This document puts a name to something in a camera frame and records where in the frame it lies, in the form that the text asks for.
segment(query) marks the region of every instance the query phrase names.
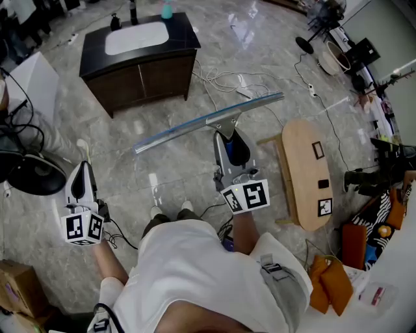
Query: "pants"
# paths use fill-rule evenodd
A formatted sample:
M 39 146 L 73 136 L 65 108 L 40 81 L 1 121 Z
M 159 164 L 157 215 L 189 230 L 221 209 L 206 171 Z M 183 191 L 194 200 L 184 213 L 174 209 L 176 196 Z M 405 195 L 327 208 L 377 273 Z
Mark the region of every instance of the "pants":
M 4 33 L 4 39 L 7 45 L 8 56 L 15 63 L 21 62 L 31 50 L 21 41 L 18 34 L 14 30 L 8 30 Z
M 31 110 L 27 107 L 20 109 L 12 118 L 14 125 L 27 124 L 31 119 Z M 86 160 L 86 152 L 80 149 L 69 138 L 63 135 L 55 126 L 50 125 L 43 115 L 35 110 L 31 125 L 38 126 L 45 135 L 44 151 L 66 159 L 70 163 L 77 165 Z M 25 148 L 39 149 L 42 134 L 31 127 L 25 128 L 19 133 L 19 139 Z
M 358 193 L 367 196 L 378 196 L 390 187 L 388 174 L 381 170 L 375 172 L 345 172 L 345 184 L 359 185 Z
M 189 209 L 182 209 L 178 214 L 176 220 L 202 220 L 197 214 L 195 214 L 193 211 L 190 211 Z M 155 226 L 158 226 L 163 223 L 171 222 L 171 220 L 163 214 L 157 214 L 153 220 L 149 222 L 149 224 L 144 228 L 143 236 L 146 236 L 148 232 Z
M 34 40 L 37 46 L 42 44 L 42 39 L 38 35 L 38 30 L 42 29 L 46 34 L 51 32 L 47 19 L 41 10 L 37 9 L 30 18 L 23 24 L 23 28 L 28 32 L 29 36 Z

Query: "bathroom vanity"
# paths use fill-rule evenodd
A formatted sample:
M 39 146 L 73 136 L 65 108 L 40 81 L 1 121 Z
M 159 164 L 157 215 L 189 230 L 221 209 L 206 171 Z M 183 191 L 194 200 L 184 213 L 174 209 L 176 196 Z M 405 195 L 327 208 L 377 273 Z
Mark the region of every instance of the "bathroom vanity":
M 132 105 L 180 95 L 187 100 L 199 48 L 185 13 L 139 18 L 138 25 L 88 33 L 79 76 L 112 118 Z

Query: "brown cabinet door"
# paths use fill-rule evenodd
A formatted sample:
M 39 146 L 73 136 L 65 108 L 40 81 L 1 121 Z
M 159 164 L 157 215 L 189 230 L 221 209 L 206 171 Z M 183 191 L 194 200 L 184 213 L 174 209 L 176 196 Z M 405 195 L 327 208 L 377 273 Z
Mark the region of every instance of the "brown cabinet door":
M 140 64 L 147 98 L 186 94 L 194 57 L 180 57 Z
M 145 97 L 138 65 L 99 76 L 87 85 L 111 116 L 113 111 Z

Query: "orange cushion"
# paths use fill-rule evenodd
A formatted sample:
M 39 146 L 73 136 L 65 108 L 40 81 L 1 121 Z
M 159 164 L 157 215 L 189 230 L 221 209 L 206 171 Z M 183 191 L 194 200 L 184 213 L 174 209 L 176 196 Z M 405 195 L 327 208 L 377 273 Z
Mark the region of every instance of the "orange cushion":
M 320 279 L 328 293 L 333 309 L 337 315 L 342 315 L 354 293 L 343 265 L 338 260 L 333 260 L 328 269 L 322 273 Z
M 343 263 L 356 269 L 363 269 L 367 228 L 355 224 L 343 226 Z
M 406 207 L 397 200 L 397 190 L 390 191 L 391 210 L 386 223 L 400 230 L 402 227 L 403 217 L 406 212 Z
M 328 265 L 326 264 L 325 258 L 315 256 L 309 270 L 309 277 L 313 286 L 310 305 L 322 313 L 326 313 L 330 306 L 330 300 L 325 293 L 324 287 L 320 284 L 320 276 L 327 268 Z

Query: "gray tile floor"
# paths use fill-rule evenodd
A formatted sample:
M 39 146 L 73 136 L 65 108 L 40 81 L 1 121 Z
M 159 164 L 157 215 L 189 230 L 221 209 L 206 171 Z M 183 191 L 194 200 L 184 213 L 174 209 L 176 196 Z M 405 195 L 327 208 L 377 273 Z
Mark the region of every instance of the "gray tile floor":
M 175 11 L 185 11 L 194 26 L 202 48 L 197 59 L 207 73 L 219 71 L 264 72 L 276 77 L 296 77 L 294 63 L 300 49 L 294 42 L 298 35 L 308 37 L 306 17 L 256 0 L 180 0 L 173 1 Z M 194 203 L 198 214 L 209 205 L 222 202 L 212 181 L 215 159 L 212 131 L 197 131 L 167 144 L 144 152 L 132 153 L 134 143 L 165 129 L 214 111 L 202 82 L 192 77 L 190 96 L 134 107 L 117 113 L 110 119 L 78 77 L 84 35 L 109 25 L 105 15 L 116 12 L 129 19 L 125 0 L 102 0 L 84 12 L 52 23 L 55 32 L 41 51 L 60 75 L 56 102 L 56 121 L 60 129 L 73 138 L 85 139 L 91 147 L 92 164 L 99 197 L 110 207 L 115 221 L 130 240 L 138 244 L 150 219 L 150 208 L 157 204 L 174 218 L 185 199 Z M 158 14 L 160 1 L 139 0 L 138 15 Z M 55 47 L 79 33 L 71 46 Z M 322 40 L 313 42 L 315 49 L 323 47 Z M 329 107 L 335 130 L 341 139 L 341 149 L 350 170 L 371 166 L 374 152 L 368 137 L 360 140 L 358 130 L 368 133 L 371 124 L 361 109 L 354 108 L 350 80 L 345 75 L 330 77 L 310 55 L 303 57 L 298 69 L 314 84 L 318 95 Z M 281 125 L 293 118 L 307 118 L 321 132 L 328 158 L 334 191 L 334 212 L 326 226 L 334 251 L 339 248 L 338 233 L 333 229 L 344 222 L 367 200 L 354 193 L 343 194 L 342 176 L 345 166 L 338 151 L 338 141 L 330 121 L 318 99 L 288 80 L 275 80 L 264 75 L 244 75 L 247 83 L 264 84 L 271 91 L 282 90 L 286 98 L 243 114 L 238 127 L 253 140 L 281 132 Z M 227 77 L 223 84 L 235 84 L 236 77 Z M 218 107 L 243 101 L 236 93 L 218 92 L 209 85 L 209 92 Z M 261 232 L 269 231 L 299 258 L 306 254 L 305 239 L 316 243 L 329 253 L 325 229 L 305 232 L 292 224 L 277 225 L 276 219 L 289 217 L 283 192 L 280 168 L 272 144 L 259 147 L 259 155 L 270 184 L 271 205 L 254 213 Z M 35 197 L 13 191 L 1 206 L 3 257 L 33 265 L 40 276 L 51 302 L 69 312 L 91 311 L 98 300 L 99 276 L 91 252 L 87 248 L 66 245 L 59 237 L 55 222 L 59 195 Z M 210 210 L 205 218 L 219 227 L 231 216 L 225 207 Z M 115 251 L 126 269 L 137 260 L 136 252 L 118 241 Z

